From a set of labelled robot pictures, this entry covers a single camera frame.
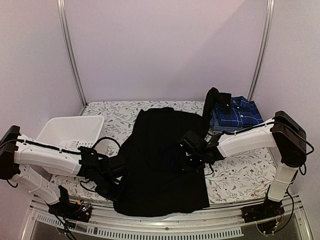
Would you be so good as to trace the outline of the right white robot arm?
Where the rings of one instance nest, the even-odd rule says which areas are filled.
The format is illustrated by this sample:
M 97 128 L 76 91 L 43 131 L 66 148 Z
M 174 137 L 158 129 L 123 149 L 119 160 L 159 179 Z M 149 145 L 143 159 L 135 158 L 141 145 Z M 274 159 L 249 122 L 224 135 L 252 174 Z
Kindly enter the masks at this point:
M 266 194 L 266 201 L 259 206 L 262 218 L 269 218 L 278 210 L 289 185 L 299 168 L 305 165 L 313 146 L 307 141 L 305 130 L 287 113 L 278 111 L 265 122 L 235 132 L 214 135 L 206 141 L 193 131 L 188 131 L 179 141 L 187 159 L 183 169 L 193 170 L 203 164 L 213 164 L 225 158 L 262 148 L 277 148 L 281 159 L 274 179 Z

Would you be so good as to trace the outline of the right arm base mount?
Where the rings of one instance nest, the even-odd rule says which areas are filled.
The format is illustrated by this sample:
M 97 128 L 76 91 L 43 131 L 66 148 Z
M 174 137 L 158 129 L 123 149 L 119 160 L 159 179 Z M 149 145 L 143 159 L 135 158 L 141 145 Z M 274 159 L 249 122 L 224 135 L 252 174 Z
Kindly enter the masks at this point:
M 285 213 L 282 201 L 273 201 L 266 198 L 263 203 L 241 208 L 241 217 L 245 223 L 256 222 L 280 216 Z

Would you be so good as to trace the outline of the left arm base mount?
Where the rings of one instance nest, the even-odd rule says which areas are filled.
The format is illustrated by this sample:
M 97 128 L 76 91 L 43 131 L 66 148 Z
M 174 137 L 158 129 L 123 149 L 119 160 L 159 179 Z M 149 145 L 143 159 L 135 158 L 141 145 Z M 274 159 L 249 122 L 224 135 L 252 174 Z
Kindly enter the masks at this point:
M 68 203 L 60 201 L 55 204 L 49 204 L 48 208 L 50 214 L 84 223 L 88 223 L 92 215 L 92 205 L 84 203 L 82 200 Z

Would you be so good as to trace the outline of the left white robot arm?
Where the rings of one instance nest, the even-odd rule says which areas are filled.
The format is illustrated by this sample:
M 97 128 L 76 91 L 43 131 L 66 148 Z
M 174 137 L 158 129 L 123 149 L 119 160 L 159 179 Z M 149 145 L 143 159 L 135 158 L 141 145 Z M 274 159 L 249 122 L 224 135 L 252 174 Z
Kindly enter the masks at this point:
M 20 133 L 19 126 L 11 126 L 0 140 L 0 178 L 23 185 L 54 206 L 63 217 L 70 217 L 75 211 L 68 191 L 52 185 L 31 170 L 31 165 L 56 169 L 94 182 L 94 191 L 114 202 L 123 189 L 118 178 L 126 173 L 123 160 L 98 153 L 94 147 L 63 149 L 29 138 Z

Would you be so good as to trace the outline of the black long sleeve shirt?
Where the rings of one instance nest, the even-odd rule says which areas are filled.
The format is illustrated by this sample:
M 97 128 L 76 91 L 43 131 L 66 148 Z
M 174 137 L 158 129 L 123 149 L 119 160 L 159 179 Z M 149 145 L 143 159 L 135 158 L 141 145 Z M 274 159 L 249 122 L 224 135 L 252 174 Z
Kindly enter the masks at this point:
M 179 141 L 189 131 L 205 137 L 214 106 L 227 106 L 230 101 L 229 93 L 211 88 L 202 115 L 171 107 L 141 110 L 118 152 L 127 174 L 121 179 L 124 187 L 114 210 L 130 217 L 162 217 L 208 208 L 204 169 L 183 170 L 187 155 Z

